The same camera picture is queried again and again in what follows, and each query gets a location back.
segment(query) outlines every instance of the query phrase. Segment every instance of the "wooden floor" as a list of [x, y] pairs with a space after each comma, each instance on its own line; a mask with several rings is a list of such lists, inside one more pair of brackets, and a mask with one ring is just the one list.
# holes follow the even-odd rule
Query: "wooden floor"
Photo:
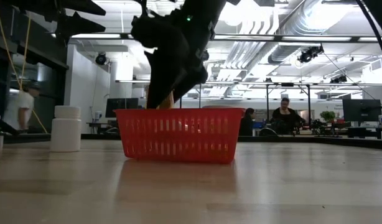
[[382, 223], [382, 151], [240, 143], [231, 166], [126, 160], [119, 141], [0, 154], [0, 224]]

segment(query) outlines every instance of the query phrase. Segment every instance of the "red plastic basket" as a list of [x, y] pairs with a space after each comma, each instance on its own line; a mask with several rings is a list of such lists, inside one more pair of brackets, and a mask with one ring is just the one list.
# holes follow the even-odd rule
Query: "red plastic basket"
[[134, 159], [231, 163], [242, 110], [116, 110], [124, 155]]

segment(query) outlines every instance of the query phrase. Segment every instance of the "potted plant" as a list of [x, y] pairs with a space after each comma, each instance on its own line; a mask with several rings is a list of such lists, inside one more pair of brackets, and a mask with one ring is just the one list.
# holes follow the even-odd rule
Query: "potted plant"
[[333, 122], [333, 120], [336, 118], [335, 112], [333, 111], [323, 111], [320, 113], [320, 116], [327, 123]]

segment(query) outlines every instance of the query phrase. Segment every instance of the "rope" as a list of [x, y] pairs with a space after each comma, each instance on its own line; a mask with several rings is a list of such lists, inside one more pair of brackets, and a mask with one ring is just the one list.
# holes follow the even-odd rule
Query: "rope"
[[[2, 20], [0, 18], [0, 32], [2, 33], [2, 37], [3, 37], [3, 41], [4, 41], [4, 46], [6, 48], [7, 56], [9, 57], [11, 68], [12, 68], [14, 74], [16, 75], [16, 80], [18, 82], [20, 91], [22, 91], [22, 77], [24, 76], [25, 65], [26, 65], [26, 58], [27, 58], [27, 51], [28, 51], [28, 40], [29, 40], [29, 31], [30, 31], [30, 22], [31, 22], [31, 19], [30, 19], [30, 15], [29, 15], [27, 37], [26, 37], [26, 42], [25, 42], [24, 63], [22, 64], [22, 75], [21, 75], [21, 80], [20, 80], [18, 78], [18, 74], [17, 74], [16, 68], [14, 66], [14, 63], [12, 62], [11, 54], [10, 54], [9, 47], [8, 47], [8, 44], [7, 44], [7, 40], [6, 40], [6, 35], [4, 34], [4, 30], [3, 30]], [[47, 132], [46, 128], [44, 127], [44, 125], [42, 124], [42, 122], [40, 121], [39, 117], [37, 116], [35, 110], [32, 110], [32, 112], [35, 115], [35, 117], [36, 117], [37, 121], [39, 122], [39, 124], [41, 125], [41, 127], [43, 128], [44, 132], [47, 134], [48, 132]]]

